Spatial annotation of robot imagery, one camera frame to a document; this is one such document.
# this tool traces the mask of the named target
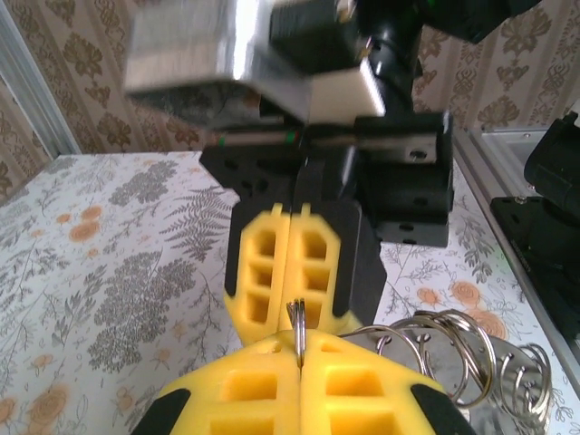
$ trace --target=floral tablecloth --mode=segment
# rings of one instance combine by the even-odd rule
[[[127,434],[160,388],[239,347],[222,303],[229,210],[197,153],[60,157],[0,208],[0,433]],[[456,171],[447,249],[385,245],[376,317],[458,308],[552,355],[550,433],[580,403]]]

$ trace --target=silver metal block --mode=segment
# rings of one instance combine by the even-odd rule
[[[181,0],[133,22],[124,89],[210,129],[260,118],[257,98],[306,121],[311,83],[267,43],[271,0]]]

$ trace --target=wall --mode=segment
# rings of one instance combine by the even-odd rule
[[[0,79],[0,205],[50,158]]]
[[[203,130],[122,97],[131,14],[146,1],[3,0],[82,150],[194,150]],[[450,107],[460,125],[543,126],[580,97],[580,0],[544,2],[469,45],[427,29],[418,109]]]

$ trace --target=floral wallpaper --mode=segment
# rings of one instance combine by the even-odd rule
[[[449,247],[385,245],[376,322],[457,308],[551,358],[549,433],[580,402],[465,179]],[[222,301],[229,215],[198,153],[59,157],[0,207],[0,433],[126,435],[160,389],[240,344]]]
[[[0,77],[0,205],[50,158]]]
[[[3,1],[84,152],[197,150],[211,140],[123,98],[131,16],[161,0]],[[580,0],[544,0],[479,45],[427,28],[416,107],[451,108],[467,127],[547,125],[580,97],[579,46]]]

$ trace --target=table surface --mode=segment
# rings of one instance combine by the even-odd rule
[[[161,387],[240,344],[222,302],[237,201],[197,153],[60,157],[0,208],[0,433],[127,434]],[[456,170],[449,247],[384,245],[376,322],[456,308],[551,355],[549,433],[580,402]]]

